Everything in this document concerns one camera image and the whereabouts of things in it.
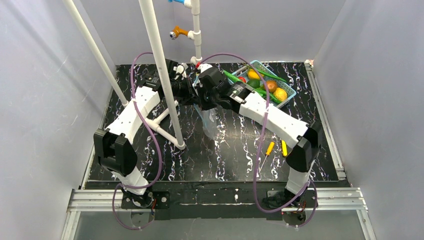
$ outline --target white pvc pipe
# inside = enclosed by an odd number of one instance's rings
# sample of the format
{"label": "white pvc pipe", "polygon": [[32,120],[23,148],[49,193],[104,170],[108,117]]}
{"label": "white pvc pipe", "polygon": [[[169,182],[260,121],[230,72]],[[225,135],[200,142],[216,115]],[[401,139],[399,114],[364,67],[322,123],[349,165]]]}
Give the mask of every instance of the white pvc pipe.
{"label": "white pvc pipe", "polygon": [[193,15],[193,31],[198,32],[200,31],[200,19],[199,15]]}
{"label": "white pvc pipe", "polygon": [[194,46],[196,51],[195,62],[196,64],[202,60],[202,34],[200,31],[200,0],[191,0],[191,14],[193,14],[193,37]]}
{"label": "white pvc pipe", "polygon": [[175,107],[174,95],[172,93],[170,76],[168,75],[167,63],[165,62],[164,49],[162,48],[161,36],[159,35],[158,22],[156,21],[155,9],[152,0],[138,0],[141,13],[143,14],[144,24],[146,26],[148,39],[150,40],[151,50],[154,61],[156,62],[157,72],[162,83],[163,93],[166,104],[169,109],[169,116],[175,132],[177,148],[185,147],[183,134],[181,133],[180,122],[178,120],[177,109]]}
{"label": "white pvc pipe", "polygon": [[[175,101],[175,107],[178,106],[178,101]],[[155,119],[153,119],[153,122],[155,124],[160,124],[162,120],[170,114],[170,110],[167,108],[165,111],[163,111],[159,116],[157,116]]]}
{"label": "white pvc pipe", "polygon": [[165,131],[163,128],[161,128],[161,126],[159,126],[157,123],[155,123],[154,121],[150,120],[150,119],[145,119],[146,123],[148,124],[148,126],[155,132],[157,132],[158,134],[162,135],[164,138],[166,138],[168,141],[170,141],[171,143],[173,143],[178,149],[185,149],[186,148],[186,144],[184,142],[182,142],[182,145],[178,144],[178,140],[172,136],[171,134],[169,134],[167,131]]}
{"label": "white pvc pipe", "polygon": [[124,106],[128,105],[128,100],[125,98],[124,93],[122,92],[117,81],[115,80],[115,77],[111,72],[111,69],[109,68],[108,64],[106,63],[105,59],[103,58],[102,53],[100,52],[99,48],[97,47],[96,42],[94,41],[92,35],[90,34],[90,31],[87,28],[86,24],[84,23],[84,20],[81,17],[80,13],[78,12],[78,9],[75,6],[74,2],[72,0],[63,0],[63,3],[65,4],[67,10],[69,11],[70,15],[72,16],[72,18],[75,21],[76,25],[78,26],[79,30],[81,31],[82,36],[84,37],[85,41],[87,42],[88,47],[90,48],[91,52],[93,53],[95,59],[97,60],[98,64],[100,65],[104,74],[106,74],[107,79],[109,80],[110,84],[112,85],[112,88],[115,91],[116,95],[118,95],[122,105],[124,105]]}

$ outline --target yellow fruit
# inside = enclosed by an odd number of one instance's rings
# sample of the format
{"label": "yellow fruit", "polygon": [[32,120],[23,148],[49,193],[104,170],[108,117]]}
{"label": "yellow fruit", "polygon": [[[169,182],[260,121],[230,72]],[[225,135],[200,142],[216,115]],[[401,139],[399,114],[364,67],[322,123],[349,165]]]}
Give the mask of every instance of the yellow fruit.
{"label": "yellow fruit", "polygon": [[259,80],[259,79],[261,79],[260,77],[259,77],[259,75],[255,72],[255,70],[253,70],[253,69],[249,69],[248,71],[247,71],[247,77],[249,78],[249,79],[253,79],[253,80]]}
{"label": "yellow fruit", "polygon": [[282,88],[277,87],[273,94],[281,102],[287,99],[287,92]]}

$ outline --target gray wall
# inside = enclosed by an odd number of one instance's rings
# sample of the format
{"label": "gray wall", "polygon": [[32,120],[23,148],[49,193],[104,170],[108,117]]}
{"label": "gray wall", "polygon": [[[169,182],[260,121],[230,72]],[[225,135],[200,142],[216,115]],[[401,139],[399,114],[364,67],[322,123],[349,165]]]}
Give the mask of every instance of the gray wall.
{"label": "gray wall", "polygon": [[[116,65],[131,64],[150,51],[138,1],[81,0]],[[155,0],[154,7],[165,56],[189,62],[192,40],[169,38],[175,25],[193,29],[191,11],[182,4]],[[345,0],[201,0],[202,55],[231,52],[248,60],[304,61],[318,53]],[[234,62],[217,57],[215,62]],[[152,57],[140,63],[153,63]]]}
{"label": "gray wall", "polygon": [[314,72],[378,239],[422,239],[424,2],[347,0]]}
{"label": "gray wall", "polygon": [[110,84],[62,1],[0,2],[1,239],[59,239]]}

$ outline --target blue basket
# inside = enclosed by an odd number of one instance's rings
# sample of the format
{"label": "blue basket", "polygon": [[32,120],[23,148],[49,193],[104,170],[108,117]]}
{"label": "blue basket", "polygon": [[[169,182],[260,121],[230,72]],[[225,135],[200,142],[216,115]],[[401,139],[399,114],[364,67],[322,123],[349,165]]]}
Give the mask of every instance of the blue basket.
{"label": "blue basket", "polygon": [[[256,68],[256,69],[259,69],[263,72],[277,76],[277,75],[275,75],[275,73],[273,73],[271,70],[269,70],[266,66],[264,66],[258,60],[253,60],[250,64],[252,64],[253,67]],[[244,66],[244,67],[240,68],[239,70],[233,72],[232,74],[236,77],[243,77],[243,78],[246,79],[246,81],[248,81],[249,80],[248,70],[249,70],[249,67]],[[272,100],[269,101],[270,103],[272,103],[274,106],[276,106],[279,109],[281,107],[283,107],[284,105],[286,105],[290,101],[290,99],[292,99],[296,95],[296,91],[293,88],[291,88],[287,83],[285,83],[281,80],[277,80],[277,79],[271,78],[269,76],[264,76],[263,79],[265,81],[268,81],[268,80],[275,81],[277,83],[278,87],[284,89],[284,91],[287,93],[287,99],[282,101],[282,103],[280,103],[278,105],[275,102],[273,102]]]}

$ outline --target black marble surface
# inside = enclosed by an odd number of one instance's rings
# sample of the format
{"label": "black marble surface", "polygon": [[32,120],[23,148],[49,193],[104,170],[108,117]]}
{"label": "black marble surface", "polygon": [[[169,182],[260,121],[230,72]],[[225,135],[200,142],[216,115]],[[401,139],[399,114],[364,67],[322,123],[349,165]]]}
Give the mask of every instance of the black marble surface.
{"label": "black marble surface", "polygon": [[[265,63],[265,65],[277,76],[286,79],[289,85],[297,91],[297,95],[281,110],[307,123],[311,123],[313,120],[320,121],[305,65],[299,62],[271,62]],[[216,66],[232,73],[242,65],[221,63]],[[155,67],[154,64],[137,65],[135,67],[136,81]],[[193,65],[189,67],[189,77],[194,76],[193,67]],[[130,65],[120,65],[117,68],[117,81],[127,99],[131,94],[130,68]],[[104,126],[112,123],[123,109],[118,96],[113,93]],[[148,117],[154,119],[165,109],[166,103],[163,100]],[[178,106],[177,112],[187,148],[179,150],[161,135],[155,133],[163,157],[161,181],[248,182],[253,180],[252,167],[253,161],[256,159],[261,125],[232,111],[217,108],[216,115],[220,134],[218,140],[214,141],[204,135],[202,121],[193,106]],[[169,116],[160,125],[170,134],[174,134]],[[260,166],[263,164],[263,167],[258,180],[286,182],[289,176],[289,166],[281,155],[280,139],[270,131],[266,132],[262,152],[265,153],[271,141],[275,142],[275,147],[264,164],[264,155],[260,156]],[[144,177],[151,181],[158,169],[158,155],[151,136],[143,126],[134,138],[133,147],[138,155],[137,166]],[[311,174],[315,181],[338,181],[326,140],[322,144],[321,152]],[[117,179],[109,171],[104,170],[96,161],[93,161],[88,181],[114,180]]]}

